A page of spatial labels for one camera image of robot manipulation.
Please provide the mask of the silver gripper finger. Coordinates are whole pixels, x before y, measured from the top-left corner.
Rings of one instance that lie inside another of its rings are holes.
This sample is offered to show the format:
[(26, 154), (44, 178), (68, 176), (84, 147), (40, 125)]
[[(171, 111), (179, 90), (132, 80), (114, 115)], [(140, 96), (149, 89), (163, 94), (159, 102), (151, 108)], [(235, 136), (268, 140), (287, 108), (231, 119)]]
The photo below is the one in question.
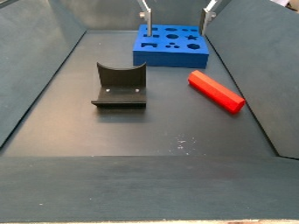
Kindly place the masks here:
[(219, 0), (209, 0), (205, 8), (201, 9), (201, 25), (200, 25), (200, 35), (205, 34), (208, 22), (215, 16), (215, 9), (217, 8)]
[(152, 10), (147, 5), (145, 0), (136, 0), (141, 11), (139, 13), (139, 17), (147, 22), (147, 36), (152, 36)]

